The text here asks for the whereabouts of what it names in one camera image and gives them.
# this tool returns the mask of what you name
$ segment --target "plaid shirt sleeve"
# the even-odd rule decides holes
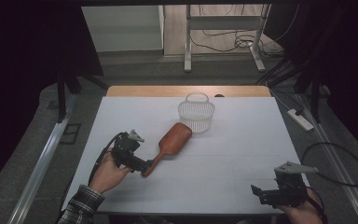
[[[66,210],[58,221],[59,224],[92,223],[94,213],[103,202],[104,196],[85,185],[80,185],[77,194],[69,201]]]

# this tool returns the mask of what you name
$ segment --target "black device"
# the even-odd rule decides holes
[[[114,145],[111,153],[117,167],[120,167],[120,165],[125,165],[130,167],[132,172],[145,172],[152,165],[153,161],[144,161],[134,156],[135,150],[140,146],[139,142],[144,141],[145,140],[141,138],[138,133],[135,132],[135,130],[132,130],[130,133],[118,133],[115,137],[112,138],[112,140],[110,140],[95,162],[91,171],[91,175],[89,176],[89,183],[100,166],[104,154],[107,152],[107,149],[110,148],[112,143],[114,143]]]
[[[251,186],[253,194],[259,197],[261,204],[269,204],[274,208],[278,205],[297,207],[308,199],[307,187],[301,174],[317,173],[317,168],[288,161],[274,171],[278,189],[262,190]]]

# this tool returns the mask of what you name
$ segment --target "basket handle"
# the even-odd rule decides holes
[[[189,101],[187,98],[190,96],[190,95],[197,95],[197,94],[200,94],[200,95],[204,95],[206,97],[206,101],[205,102],[209,102],[209,97],[207,94],[205,94],[204,92],[202,91],[192,91],[191,93],[188,94],[188,96],[186,97],[186,101]]]

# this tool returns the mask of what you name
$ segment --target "wooden floor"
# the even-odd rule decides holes
[[[261,15],[263,5],[194,5],[191,6],[191,15]],[[192,54],[210,54],[210,53],[244,53],[249,49],[235,49],[235,39],[239,35],[255,35],[255,31],[229,31],[229,30],[207,30],[207,31],[191,31],[191,37],[194,43],[208,46],[213,49],[196,46],[192,43]],[[253,40],[252,37],[244,36],[244,40]],[[274,44],[271,39],[265,35],[261,36],[264,49],[268,52],[273,50],[281,50],[281,47]],[[179,55],[185,53],[186,42],[186,6],[166,6],[165,7],[165,23],[164,23],[164,54]]]

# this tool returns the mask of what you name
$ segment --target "white tabletop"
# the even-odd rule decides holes
[[[87,184],[94,162],[117,133],[132,129],[145,140],[143,160],[158,154],[158,141],[179,121],[185,97],[104,97],[63,207]],[[274,168],[299,163],[272,97],[210,99],[211,128],[193,134],[176,156],[165,157],[149,177],[128,174],[107,191],[99,212],[154,214],[277,214],[262,205],[251,185],[277,189]]]

